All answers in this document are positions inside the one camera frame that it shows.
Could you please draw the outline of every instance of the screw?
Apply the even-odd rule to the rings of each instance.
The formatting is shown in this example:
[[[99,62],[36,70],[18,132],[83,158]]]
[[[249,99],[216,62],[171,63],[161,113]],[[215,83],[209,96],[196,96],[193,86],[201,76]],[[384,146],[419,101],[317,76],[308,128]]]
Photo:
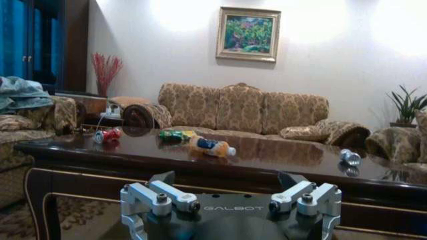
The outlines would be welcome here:
[[[193,202],[189,204],[189,211],[191,211],[192,213],[196,213],[199,210],[200,210],[200,202],[193,201]]]
[[[313,196],[309,193],[301,195],[301,200],[304,203],[311,203],[313,201]]]
[[[271,201],[268,204],[268,209],[269,209],[269,212],[277,213],[280,210],[279,203],[276,201]]]
[[[161,204],[167,201],[168,196],[164,193],[159,193],[156,199],[157,199],[157,203]]]

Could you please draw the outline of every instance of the picture frame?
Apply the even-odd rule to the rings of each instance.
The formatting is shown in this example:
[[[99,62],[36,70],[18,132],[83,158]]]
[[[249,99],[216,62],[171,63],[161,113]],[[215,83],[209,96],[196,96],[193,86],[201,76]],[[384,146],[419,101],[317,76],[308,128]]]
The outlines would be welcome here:
[[[216,57],[276,62],[281,12],[220,7]]]

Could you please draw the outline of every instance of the white wall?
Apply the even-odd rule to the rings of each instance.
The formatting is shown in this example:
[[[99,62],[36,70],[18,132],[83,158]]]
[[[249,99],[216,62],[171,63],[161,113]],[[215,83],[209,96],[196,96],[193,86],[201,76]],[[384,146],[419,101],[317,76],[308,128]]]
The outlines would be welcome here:
[[[275,64],[215,58],[220,6],[281,11]],[[92,0],[88,53],[123,58],[111,97],[156,102],[164,82],[245,82],[325,96],[331,119],[375,130],[395,120],[385,92],[427,93],[425,9],[424,0]]]

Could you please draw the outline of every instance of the blanket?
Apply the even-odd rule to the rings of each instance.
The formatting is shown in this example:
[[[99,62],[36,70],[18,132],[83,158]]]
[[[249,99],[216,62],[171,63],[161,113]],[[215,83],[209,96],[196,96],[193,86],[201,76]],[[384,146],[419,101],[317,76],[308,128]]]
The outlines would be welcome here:
[[[53,105],[38,82],[9,76],[0,77],[0,83],[0,114]]]

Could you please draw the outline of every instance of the rug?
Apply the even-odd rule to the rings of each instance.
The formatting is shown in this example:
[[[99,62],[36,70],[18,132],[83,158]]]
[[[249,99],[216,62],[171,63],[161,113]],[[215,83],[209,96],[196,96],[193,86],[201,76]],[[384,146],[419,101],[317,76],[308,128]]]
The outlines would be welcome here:
[[[97,200],[57,197],[57,216],[63,240],[99,239],[120,222],[120,205]],[[34,240],[36,230],[28,204],[0,212],[0,239]]]

